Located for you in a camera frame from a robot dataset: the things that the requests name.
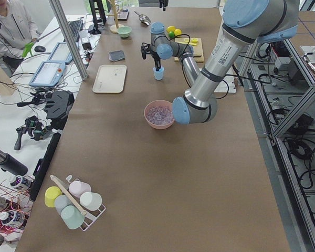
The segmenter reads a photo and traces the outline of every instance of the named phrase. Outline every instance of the white jacket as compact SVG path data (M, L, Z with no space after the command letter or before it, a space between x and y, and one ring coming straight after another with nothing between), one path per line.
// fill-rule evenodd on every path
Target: white jacket
M38 38L37 26L19 0L7 1L7 16L0 16L0 55L21 58L25 44Z

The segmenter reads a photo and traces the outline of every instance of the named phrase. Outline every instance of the computer mouse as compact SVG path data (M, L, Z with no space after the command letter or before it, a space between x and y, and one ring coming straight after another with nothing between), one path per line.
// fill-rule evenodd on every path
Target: computer mouse
M34 51L38 53L44 53L46 51L46 48L44 46L35 46Z

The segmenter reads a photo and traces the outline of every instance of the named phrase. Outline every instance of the black monitor stand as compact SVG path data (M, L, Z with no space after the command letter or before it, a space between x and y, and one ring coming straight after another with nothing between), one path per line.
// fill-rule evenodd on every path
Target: black monitor stand
M96 7L95 3L97 3L97 10L99 12L99 19L97 18L96 14ZM89 0L90 8L91 8L91 13L93 16L93 25L90 25L88 32L91 34L100 34L101 30L98 27L99 23L103 23L103 25L106 23L106 15L105 15L105 10L103 7L103 3L101 0Z

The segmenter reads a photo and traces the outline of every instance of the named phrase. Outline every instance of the white desk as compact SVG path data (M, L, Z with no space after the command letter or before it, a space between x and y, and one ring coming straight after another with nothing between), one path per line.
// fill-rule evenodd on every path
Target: white desk
M70 15L68 16L68 20L76 20L79 17L84 15ZM47 28L44 30L43 35L48 34L52 30L58 27L58 23L55 18L49 23ZM93 35L91 40L92 47L98 42L100 35ZM49 36L42 39L40 42L36 43L37 45L42 45L46 47L46 52L50 53L55 45L58 42L62 42L64 39L61 30L57 30L50 34ZM37 68L39 67L42 61L47 60L49 54L40 54L35 57L26 58L25 61L17 68L14 74L19 74L23 72L31 72L35 73ZM31 105L34 108L34 111L28 107L18 108L16 103L21 102L22 100L30 101L32 98L29 97L29 93L33 92L33 88L31 88L28 84L33 75L15 75L12 77L12 80L17 83L17 88L19 91L15 91L12 96L0 96L0 149L4 152L9 153L15 159L19 160L23 164L28 167L27 175L32 175L33 171L37 165L37 162L40 158L43 158L47 146L50 142L52 134L48 135L47 138L40 141L35 141L30 139L28 134L24 134L22 136L22 144L21 149L18 151L14 150L14 144L17 140L17 132L16 129L22 126L25 122L25 119L31 116L36 115L39 120L44 123L50 124L50 120L46 120L46 113L43 111L43 107L45 105L41 104L39 106ZM64 80L63 85L59 85L59 88L63 87L63 90L70 90L74 93L75 97L79 90L81 84L81 78L79 72L77 71L76 65L72 62L70 63L64 72L64 77L60 80L59 83ZM0 183L4 180L4 185L8 186L7 179L11 176L9 172L3 172L0 169ZM10 234L7 239L12 240L19 237L20 234ZM14 249L9 248L8 246L0 247L0 252L10 252L14 251Z

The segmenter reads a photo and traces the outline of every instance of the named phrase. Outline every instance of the blue framed tablet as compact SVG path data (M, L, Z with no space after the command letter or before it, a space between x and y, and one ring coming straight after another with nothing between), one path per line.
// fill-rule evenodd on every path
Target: blue framed tablet
M64 61L43 61L29 82L32 87L54 87L65 71Z
M58 42L49 55L48 61L64 61L65 64L69 64L72 61L72 55L70 53L69 47L65 42Z

